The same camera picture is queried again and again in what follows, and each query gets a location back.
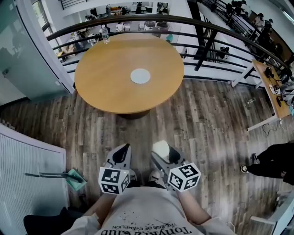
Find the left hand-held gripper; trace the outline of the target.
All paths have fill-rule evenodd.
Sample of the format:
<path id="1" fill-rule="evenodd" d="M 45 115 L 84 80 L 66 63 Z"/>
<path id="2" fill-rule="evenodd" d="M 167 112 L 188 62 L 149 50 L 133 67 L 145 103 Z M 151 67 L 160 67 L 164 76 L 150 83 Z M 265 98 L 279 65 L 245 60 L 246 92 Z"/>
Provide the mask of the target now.
<path id="1" fill-rule="evenodd" d="M 107 162 L 99 170 L 98 183 L 103 193 L 123 194 L 130 183 L 130 164 L 130 144 L 120 145 L 108 153 Z"/>

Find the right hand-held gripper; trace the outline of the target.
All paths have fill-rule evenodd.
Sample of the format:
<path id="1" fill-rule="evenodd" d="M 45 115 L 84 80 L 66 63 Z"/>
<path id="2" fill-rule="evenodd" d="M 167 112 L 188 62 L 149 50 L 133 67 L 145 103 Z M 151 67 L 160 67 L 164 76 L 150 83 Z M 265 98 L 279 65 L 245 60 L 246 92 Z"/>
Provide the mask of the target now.
<path id="1" fill-rule="evenodd" d="M 184 192 L 197 186 L 201 172 L 192 162 L 183 162 L 183 152 L 169 145 L 169 162 L 159 154 L 151 152 L 151 159 L 163 172 L 163 182 L 167 190 Z"/>

